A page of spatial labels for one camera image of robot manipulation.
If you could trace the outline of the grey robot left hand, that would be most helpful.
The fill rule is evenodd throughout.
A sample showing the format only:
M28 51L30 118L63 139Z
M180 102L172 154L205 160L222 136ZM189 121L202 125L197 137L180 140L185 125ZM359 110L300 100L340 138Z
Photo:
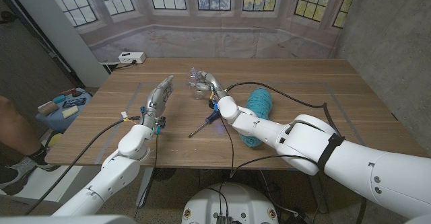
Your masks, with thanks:
M139 119L139 124L154 128L157 119L161 117L166 107L166 103L173 92L172 80L173 75L165 78L156 88L154 88L147 97L145 110Z

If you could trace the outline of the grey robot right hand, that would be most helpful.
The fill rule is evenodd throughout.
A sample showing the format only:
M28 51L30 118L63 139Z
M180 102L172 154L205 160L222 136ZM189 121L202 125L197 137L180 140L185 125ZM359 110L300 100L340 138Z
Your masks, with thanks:
M218 98L227 96L222 84L211 73L205 71L192 73L187 85L200 91L212 91Z

